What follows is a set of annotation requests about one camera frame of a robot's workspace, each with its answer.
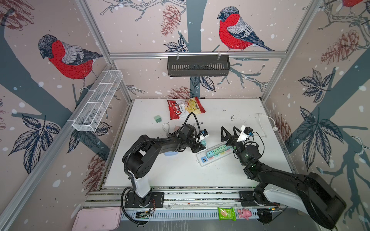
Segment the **light green charger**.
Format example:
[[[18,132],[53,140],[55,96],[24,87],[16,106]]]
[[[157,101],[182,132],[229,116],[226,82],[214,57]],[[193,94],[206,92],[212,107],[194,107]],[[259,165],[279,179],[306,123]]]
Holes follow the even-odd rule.
[[[226,150],[226,145],[221,145],[219,149],[220,149],[220,153],[224,152]]]
[[[162,118],[160,116],[154,116],[154,119],[156,123],[160,123],[162,121]]]

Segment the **green charger plug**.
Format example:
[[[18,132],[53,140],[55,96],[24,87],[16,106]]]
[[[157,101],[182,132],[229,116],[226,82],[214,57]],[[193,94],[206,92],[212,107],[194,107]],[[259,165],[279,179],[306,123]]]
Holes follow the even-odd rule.
[[[218,155],[220,153],[219,147],[213,149],[214,156]]]

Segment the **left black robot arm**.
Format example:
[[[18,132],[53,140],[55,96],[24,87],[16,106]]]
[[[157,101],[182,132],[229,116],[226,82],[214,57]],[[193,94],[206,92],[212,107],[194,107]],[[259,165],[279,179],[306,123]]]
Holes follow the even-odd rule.
[[[193,153],[206,149],[202,141],[209,136],[206,129],[200,128],[200,123],[195,113],[190,113],[183,125],[165,138],[150,138],[142,135],[129,148],[122,158],[124,173],[128,176],[131,186],[126,187],[120,198],[120,207],[125,217],[132,223],[145,226],[148,220],[135,220],[126,211],[126,206],[134,204],[136,207],[145,208],[153,214],[159,207],[160,201],[152,196],[152,188],[149,185],[147,174],[152,169],[158,155],[168,152],[183,152],[190,148]]]

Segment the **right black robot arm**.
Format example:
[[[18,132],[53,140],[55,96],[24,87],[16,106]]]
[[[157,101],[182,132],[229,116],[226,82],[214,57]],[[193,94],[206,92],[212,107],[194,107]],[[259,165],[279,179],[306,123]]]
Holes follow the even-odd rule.
[[[253,191],[254,201],[259,205],[284,204],[308,214],[323,228],[335,228],[346,208],[344,199],[314,172],[289,173],[262,163],[258,146],[240,139],[246,131],[252,129],[233,127],[234,133],[230,134],[221,127],[221,141],[232,147],[248,179],[258,182]]]

